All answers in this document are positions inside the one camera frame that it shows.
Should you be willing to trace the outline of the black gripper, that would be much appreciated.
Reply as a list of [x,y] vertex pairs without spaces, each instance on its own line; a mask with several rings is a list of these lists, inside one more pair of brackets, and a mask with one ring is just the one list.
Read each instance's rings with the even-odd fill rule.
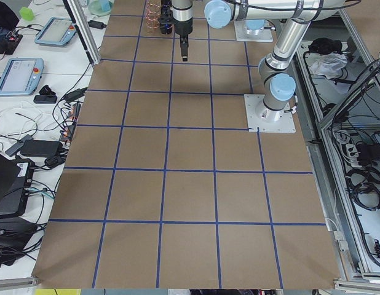
[[180,50],[182,61],[188,61],[188,36],[192,33],[193,30],[193,18],[190,18],[189,20],[183,22],[176,20],[174,28],[175,33],[180,36]]

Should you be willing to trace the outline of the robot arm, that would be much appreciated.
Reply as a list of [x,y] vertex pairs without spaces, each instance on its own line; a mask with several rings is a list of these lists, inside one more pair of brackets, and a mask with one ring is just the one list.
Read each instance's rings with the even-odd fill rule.
[[285,70],[308,28],[308,23],[301,23],[306,8],[304,1],[207,1],[204,7],[208,24],[216,29],[233,20],[249,22],[268,17],[287,20],[273,51],[259,64],[266,94],[256,113],[265,122],[281,119],[286,104],[295,94],[296,82]]

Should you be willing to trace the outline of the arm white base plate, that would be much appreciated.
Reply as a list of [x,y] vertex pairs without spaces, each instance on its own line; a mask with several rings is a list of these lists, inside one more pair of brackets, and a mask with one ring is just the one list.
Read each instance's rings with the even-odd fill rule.
[[295,123],[289,102],[279,111],[271,111],[263,103],[262,94],[245,94],[245,111],[249,132],[295,133]]
[[234,21],[236,41],[243,42],[272,42],[272,31],[275,26],[267,20]]

